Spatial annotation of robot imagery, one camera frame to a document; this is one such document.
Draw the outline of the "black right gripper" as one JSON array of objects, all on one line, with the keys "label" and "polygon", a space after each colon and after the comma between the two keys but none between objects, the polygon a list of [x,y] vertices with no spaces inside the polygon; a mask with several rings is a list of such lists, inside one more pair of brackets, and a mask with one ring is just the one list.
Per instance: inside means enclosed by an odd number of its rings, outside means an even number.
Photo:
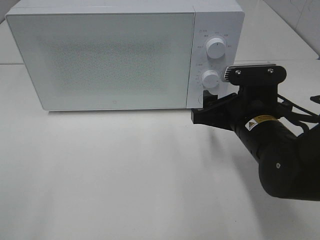
[{"label": "black right gripper", "polygon": [[239,92],[218,99],[204,90],[202,101],[202,109],[191,110],[195,125],[233,131],[240,140],[276,140],[283,129],[276,113],[276,93]]}]

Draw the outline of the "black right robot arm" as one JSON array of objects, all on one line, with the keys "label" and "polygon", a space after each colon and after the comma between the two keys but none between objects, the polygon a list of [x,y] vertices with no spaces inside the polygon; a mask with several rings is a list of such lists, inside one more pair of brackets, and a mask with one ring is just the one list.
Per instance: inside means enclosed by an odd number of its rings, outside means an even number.
[{"label": "black right robot arm", "polygon": [[267,194],[281,199],[320,199],[320,117],[281,95],[252,98],[238,92],[193,109],[194,124],[232,131],[258,163]]}]

